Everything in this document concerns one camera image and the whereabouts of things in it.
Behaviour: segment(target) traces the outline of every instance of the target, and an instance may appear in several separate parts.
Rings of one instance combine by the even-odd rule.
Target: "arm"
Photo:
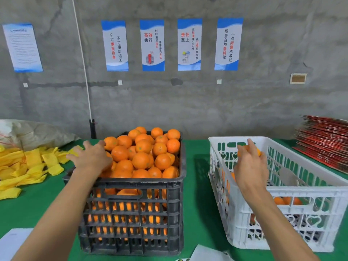
[[[67,155],[76,169],[12,261],[68,259],[90,189],[101,171],[112,162],[105,154],[104,145],[103,141],[94,146],[85,141],[86,150],[74,149],[79,157]]]
[[[294,230],[267,191],[266,155],[258,156],[257,148],[248,139],[250,153],[238,146],[240,157],[234,173],[241,193],[253,210],[272,254],[277,261],[318,261],[302,237]]]

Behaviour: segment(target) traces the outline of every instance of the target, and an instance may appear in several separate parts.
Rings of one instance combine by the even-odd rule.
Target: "cartoon character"
[[[147,55],[146,63],[149,65],[154,63],[154,52],[153,51],[150,51],[149,55]]]
[[[184,52],[182,52],[182,55],[184,56],[184,58],[183,58],[183,62],[184,63],[187,63],[188,61],[189,61],[189,55],[190,55],[190,52],[189,51],[184,51]]]

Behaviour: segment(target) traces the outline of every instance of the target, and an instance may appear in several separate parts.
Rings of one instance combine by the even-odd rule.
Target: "white plastic crate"
[[[292,198],[290,205],[278,205],[279,209],[313,251],[332,252],[348,204],[348,181],[262,136],[209,137],[209,178],[229,243],[237,248],[269,249],[230,173],[238,161],[237,145],[246,145],[248,138],[267,154],[267,190],[273,197]],[[298,187],[285,186],[280,180],[279,173],[285,171],[298,177]],[[295,197],[302,205],[293,204]]]

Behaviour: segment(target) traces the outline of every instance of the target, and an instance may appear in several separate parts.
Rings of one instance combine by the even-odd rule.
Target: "white wire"
[[[87,97],[88,97],[88,107],[89,107],[89,117],[90,117],[90,120],[92,122],[92,111],[91,111],[91,108],[90,108],[89,88],[88,88],[88,82],[87,82],[87,72],[86,72],[86,66],[85,66],[84,51],[82,49],[81,36],[80,36],[80,30],[79,30],[79,23],[77,21],[77,15],[76,15],[76,9],[75,9],[75,2],[74,2],[74,0],[72,0],[72,6],[74,8],[76,27],[77,27],[77,34],[79,35],[79,42],[80,42],[80,48],[81,48],[82,63],[84,65],[85,81],[86,81]]]

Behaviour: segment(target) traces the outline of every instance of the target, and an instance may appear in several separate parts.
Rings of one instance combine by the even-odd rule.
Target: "blue and white poster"
[[[215,70],[238,70],[243,18],[220,18],[217,22]]]
[[[128,71],[125,21],[102,21],[107,71]]]
[[[32,24],[2,25],[15,72],[42,72]]]
[[[164,20],[140,20],[143,71],[164,71]]]
[[[177,69],[200,71],[202,19],[177,20]]]

